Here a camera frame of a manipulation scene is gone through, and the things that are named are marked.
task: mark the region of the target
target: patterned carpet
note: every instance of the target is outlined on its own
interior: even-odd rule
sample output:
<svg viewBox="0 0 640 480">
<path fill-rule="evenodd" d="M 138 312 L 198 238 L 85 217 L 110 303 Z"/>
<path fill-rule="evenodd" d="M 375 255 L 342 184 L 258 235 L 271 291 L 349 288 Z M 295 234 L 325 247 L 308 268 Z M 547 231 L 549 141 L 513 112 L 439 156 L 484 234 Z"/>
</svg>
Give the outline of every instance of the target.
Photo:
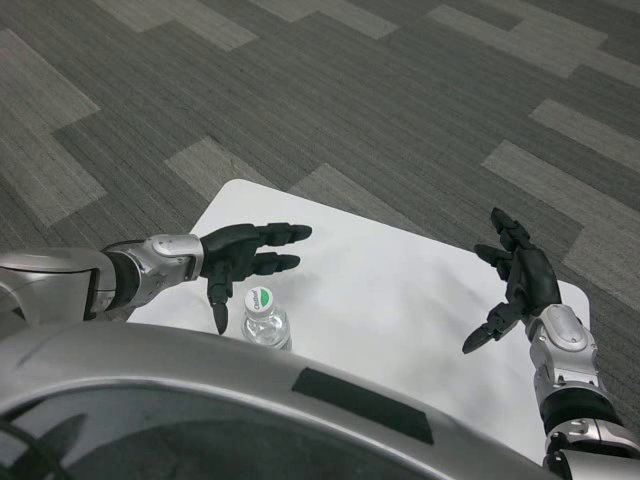
<svg viewBox="0 0 640 480">
<path fill-rule="evenodd" d="M 640 431 L 639 45 L 636 0 L 0 0 L 0 249 L 185 232 L 232 178 L 466 249 L 498 205 Z"/>
</svg>

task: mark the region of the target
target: metal joint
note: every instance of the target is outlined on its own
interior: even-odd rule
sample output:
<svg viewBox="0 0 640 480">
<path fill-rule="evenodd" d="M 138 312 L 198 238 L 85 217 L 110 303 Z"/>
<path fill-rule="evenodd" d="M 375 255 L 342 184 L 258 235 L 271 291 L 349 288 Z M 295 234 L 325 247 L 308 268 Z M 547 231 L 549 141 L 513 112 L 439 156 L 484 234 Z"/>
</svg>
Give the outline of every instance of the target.
<svg viewBox="0 0 640 480">
<path fill-rule="evenodd" d="M 549 432 L 545 449 L 560 435 L 564 435 L 569 444 L 589 442 L 620 447 L 629 451 L 634 458 L 640 458 L 640 443 L 635 436 L 623 426 L 605 420 L 581 418 L 561 423 Z"/>
<path fill-rule="evenodd" d="M 566 388 L 585 388 L 607 396 L 595 366 L 598 347 L 571 307 L 550 305 L 529 325 L 535 328 L 529 355 L 536 367 L 538 405 Z"/>
</svg>

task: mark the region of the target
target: bottle cap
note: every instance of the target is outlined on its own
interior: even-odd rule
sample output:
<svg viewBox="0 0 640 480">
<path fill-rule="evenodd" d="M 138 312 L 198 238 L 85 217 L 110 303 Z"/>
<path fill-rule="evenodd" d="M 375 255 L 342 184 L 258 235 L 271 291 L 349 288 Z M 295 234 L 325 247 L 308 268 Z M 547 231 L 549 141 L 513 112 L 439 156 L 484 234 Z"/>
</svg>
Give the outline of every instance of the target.
<svg viewBox="0 0 640 480">
<path fill-rule="evenodd" d="M 253 317 L 266 317 L 273 312 L 273 293 L 265 287 L 255 287 L 244 297 L 244 308 Z"/>
</svg>

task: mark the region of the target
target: robotic arm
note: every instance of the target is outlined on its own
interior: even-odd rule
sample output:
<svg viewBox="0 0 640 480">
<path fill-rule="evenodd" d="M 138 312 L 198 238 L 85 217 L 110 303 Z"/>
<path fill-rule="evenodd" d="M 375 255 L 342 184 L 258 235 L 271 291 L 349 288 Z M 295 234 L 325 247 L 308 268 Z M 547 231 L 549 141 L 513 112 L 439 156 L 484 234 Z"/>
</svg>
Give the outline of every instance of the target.
<svg viewBox="0 0 640 480">
<path fill-rule="evenodd" d="M 311 228 L 274 223 L 233 225 L 202 239 L 155 235 L 121 242 L 102 252 L 46 248 L 0 255 L 0 312 L 29 325 L 81 322 L 97 313 L 140 307 L 182 282 L 208 279 L 207 296 L 220 334 L 227 328 L 226 302 L 233 282 L 296 267 L 300 258 L 258 253 L 258 248 L 304 240 Z"/>
<path fill-rule="evenodd" d="M 562 304 L 553 268 L 525 228 L 497 208 L 491 221 L 504 250 L 474 250 L 507 282 L 508 302 L 489 312 L 462 351 L 500 340 L 522 320 L 547 434 L 545 466 L 565 479 L 640 478 L 640 443 L 624 428 L 598 375 L 593 335 Z"/>
</svg>

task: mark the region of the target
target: silver metal forearm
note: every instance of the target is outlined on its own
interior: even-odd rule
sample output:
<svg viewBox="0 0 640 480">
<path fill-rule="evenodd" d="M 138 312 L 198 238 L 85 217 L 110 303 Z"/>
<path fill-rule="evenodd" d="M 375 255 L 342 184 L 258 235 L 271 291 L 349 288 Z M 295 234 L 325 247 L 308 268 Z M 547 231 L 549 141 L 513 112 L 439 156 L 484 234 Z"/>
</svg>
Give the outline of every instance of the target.
<svg viewBox="0 0 640 480">
<path fill-rule="evenodd" d="M 548 431 L 546 466 L 573 480 L 640 478 L 640 443 L 609 421 L 619 420 L 598 375 L 591 332 L 567 305 L 549 305 L 526 323 L 536 398 Z M 575 404 L 567 400 L 572 398 Z"/>
<path fill-rule="evenodd" d="M 536 367 L 538 406 L 563 389 L 584 388 L 607 397 L 595 365 L 598 347 L 568 305 L 550 305 L 531 319 L 529 355 Z"/>
<path fill-rule="evenodd" d="M 161 291 L 196 280 L 204 262 L 196 235 L 154 235 L 144 242 L 108 247 L 106 252 L 125 255 L 136 266 L 135 291 L 126 302 L 130 307 L 146 305 Z"/>
<path fill-rule="evenodd" d="M 116 277 L 109 258 L 87 248 L 42 248 L 0 255 L 0 312 L 29 325 L 80 322 L 109 307 Z"/>
<path fill-rule="evenodd" d="M 113 255 L 128 259 L 126 271 Z M 162 290 L 198 278 L 204 251 L 195 235 L 155 235 L 98 252 L 43 248 L 0 255 L 0 313 L 26 324 L 77 323 L 114 307 L 138 307 Z"/>
</svg>

